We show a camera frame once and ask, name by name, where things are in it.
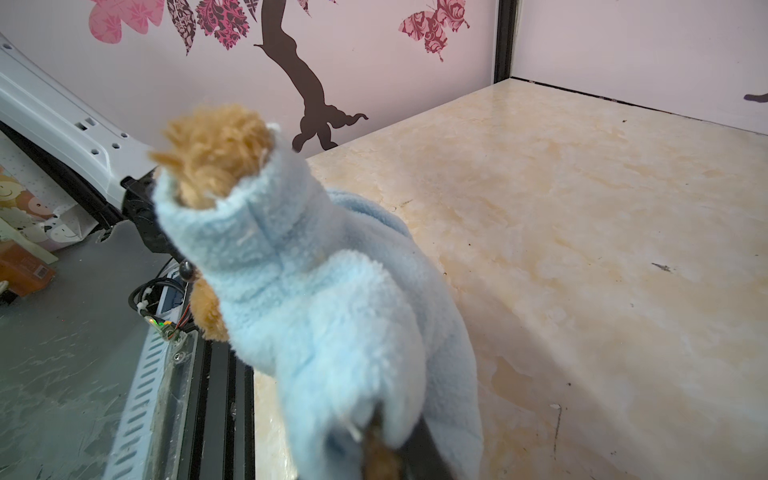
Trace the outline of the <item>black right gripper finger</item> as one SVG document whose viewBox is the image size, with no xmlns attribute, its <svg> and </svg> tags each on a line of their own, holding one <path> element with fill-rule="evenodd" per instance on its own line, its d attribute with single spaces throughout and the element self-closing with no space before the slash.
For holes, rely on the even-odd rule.
<svg viewBox="0 0 768 480">
<path fill-rule="evenodd" d="M 454 480 L 454 474 L 442 458 L 423 416 L 410 437 L 398 450 L 400 478 L 406 480 Z"/>
</svg>

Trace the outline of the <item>light blue fleece hoodie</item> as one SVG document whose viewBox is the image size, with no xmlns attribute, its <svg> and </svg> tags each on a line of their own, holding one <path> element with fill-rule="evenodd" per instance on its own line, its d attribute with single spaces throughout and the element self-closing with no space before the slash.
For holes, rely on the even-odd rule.
<svg viewBox="0 0 768 480">
<path fill-rule="evenodd" d="M 212 207 L 179 199 L 161 157 L 158 221 L 218 298 L 236 355 L 277 384 L 302 479 L 358 479 L 364 431 L 386 446 L 425 423 L 457 479 L 483 455 L 475 355 L 443 274 L 394 214 L 328 190 L 271 125 L 274 149 Z"/>
</svg>

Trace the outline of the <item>tan plush teddy bear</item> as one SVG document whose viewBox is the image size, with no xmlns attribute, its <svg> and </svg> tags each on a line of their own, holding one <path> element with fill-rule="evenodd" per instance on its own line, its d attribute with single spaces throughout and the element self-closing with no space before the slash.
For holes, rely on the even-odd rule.
<svg viewBox="0 0 768 480">
<path fill-rule="evenodd" d="M 240 105 L 198 107 L 168 123 L 170 147 L 149 158 L 176 180 L 182 205 L 204 210 L 227 197 L 239 181 L 256 176 L 275 146 L 260 115 Z"/>
</svg>

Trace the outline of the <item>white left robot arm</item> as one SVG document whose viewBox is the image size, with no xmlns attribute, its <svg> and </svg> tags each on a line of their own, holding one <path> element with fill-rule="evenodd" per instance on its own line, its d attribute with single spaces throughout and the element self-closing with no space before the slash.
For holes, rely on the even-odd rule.
<svg viewBox="0 0 768 480">
<path fill-rule="evenodd" d="M 153 253 L 181 256 L 151 200 L 149 146 L 116 127 L 1 40 L 1 130 L 109 229 L 132 222 Z"/>
</svg>

